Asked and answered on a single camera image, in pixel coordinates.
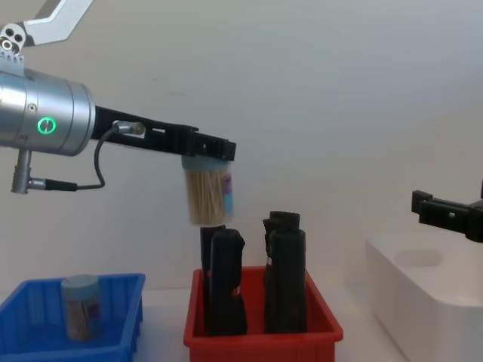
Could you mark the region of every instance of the blue plastic bin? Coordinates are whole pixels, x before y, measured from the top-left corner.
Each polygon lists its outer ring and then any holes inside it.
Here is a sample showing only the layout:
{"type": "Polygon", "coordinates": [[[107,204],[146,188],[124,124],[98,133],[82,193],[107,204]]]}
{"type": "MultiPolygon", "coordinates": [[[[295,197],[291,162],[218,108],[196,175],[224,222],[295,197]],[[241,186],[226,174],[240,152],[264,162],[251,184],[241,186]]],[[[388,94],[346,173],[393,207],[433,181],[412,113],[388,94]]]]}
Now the blue plastic bin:
{"type": "Polygon", "coordinates": [[[99,276],[101,336],[67,337],[62,279],[23,282],[0,306],[0,362],[130,362],[143,319],[146,277],[99,276]]]}

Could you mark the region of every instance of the green indicator light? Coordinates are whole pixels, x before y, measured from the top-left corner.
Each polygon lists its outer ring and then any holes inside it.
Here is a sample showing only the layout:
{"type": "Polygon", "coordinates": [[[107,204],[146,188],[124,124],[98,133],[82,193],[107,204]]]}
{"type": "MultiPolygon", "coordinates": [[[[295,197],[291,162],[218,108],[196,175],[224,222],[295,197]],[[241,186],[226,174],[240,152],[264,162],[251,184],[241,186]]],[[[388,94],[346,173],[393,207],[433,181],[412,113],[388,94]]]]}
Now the green indicator light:
{"type": "Polygon", "coordinates": [[[52,134],[57,128],[57,122],[52,117],[44,117],[37,123],[37,131],[40,134],[52,134]]]}

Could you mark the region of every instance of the red plastic bin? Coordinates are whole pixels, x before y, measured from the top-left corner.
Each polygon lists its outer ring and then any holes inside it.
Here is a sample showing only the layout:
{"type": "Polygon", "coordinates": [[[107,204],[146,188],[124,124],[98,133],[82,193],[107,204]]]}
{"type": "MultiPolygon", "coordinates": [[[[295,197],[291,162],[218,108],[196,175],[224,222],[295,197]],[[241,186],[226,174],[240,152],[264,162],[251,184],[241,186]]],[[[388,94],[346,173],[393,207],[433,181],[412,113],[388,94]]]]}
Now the red plastic bin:
{"type": "Polygon", "coordinates": [[[210,337],[205,333],[202,272],[195,270],[184,344],[191,362],[334,362],[343,331],[307,273],[308,333],[263,334],[265,267],[243,268],[241,294],[248,317],[246,336],[210,337]]]}

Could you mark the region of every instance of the black cable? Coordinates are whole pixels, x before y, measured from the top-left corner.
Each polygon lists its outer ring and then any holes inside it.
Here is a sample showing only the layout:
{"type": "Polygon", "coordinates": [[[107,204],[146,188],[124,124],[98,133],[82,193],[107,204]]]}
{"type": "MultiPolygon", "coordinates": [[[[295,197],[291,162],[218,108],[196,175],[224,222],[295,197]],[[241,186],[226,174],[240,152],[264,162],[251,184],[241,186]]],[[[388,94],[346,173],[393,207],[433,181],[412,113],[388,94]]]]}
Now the black cable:
{"type": "Polygon", "coordinates": [[[97,178],[99,179],[99,184],[98,185],[84,185],[84,186],[77,186],[78,190],[95,190],[95,189],[101,189],[106,185],[106,181],[104,179],[103,173],[100,170],[100,165],[99,165],[99,154],[100,154],[100,149],[103,146],[103,144],[111,137],[113,134],[118,133],[119,128],[117,126],[112,126],[111,129],[109,129],[105,134],[102,135],[101,138],[99,138],[99,142],[97,142],[96,149],[94,150],[94,169],[96,170],[96,175],[97,178]]]}

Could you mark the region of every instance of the small jar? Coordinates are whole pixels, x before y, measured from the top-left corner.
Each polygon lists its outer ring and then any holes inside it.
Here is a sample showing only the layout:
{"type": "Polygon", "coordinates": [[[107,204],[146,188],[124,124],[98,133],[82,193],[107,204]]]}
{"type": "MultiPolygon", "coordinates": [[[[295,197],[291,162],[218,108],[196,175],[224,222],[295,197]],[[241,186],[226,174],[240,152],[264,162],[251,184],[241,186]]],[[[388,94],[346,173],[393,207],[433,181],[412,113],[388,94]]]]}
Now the small jar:
{"type": "Polygon", "coordinates": [[[66,311],[66,329],[70,339],[85,341],[99,336],[99,279],[95,275],[77,275],[61,283],[66,311]]]}

